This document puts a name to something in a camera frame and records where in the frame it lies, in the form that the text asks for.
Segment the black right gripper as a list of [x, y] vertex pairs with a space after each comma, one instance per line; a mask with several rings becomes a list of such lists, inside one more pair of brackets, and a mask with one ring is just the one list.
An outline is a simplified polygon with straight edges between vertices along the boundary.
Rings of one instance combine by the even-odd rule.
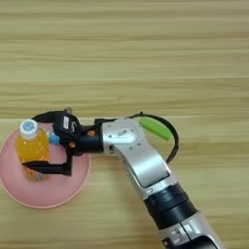
[[[42, 124], [53, 124], [63, 111], [49, 111], [33, 117]], [[102, 153], [102, 133], [100, 124], [81, 125], [77, 118], [65, 119], [65, 150], [66, 163], [51, 164], [45, 160], [24, 162], [23, 165], [31, 170], [43, 174], [72, 175], [73, 157], [84, 153]]]

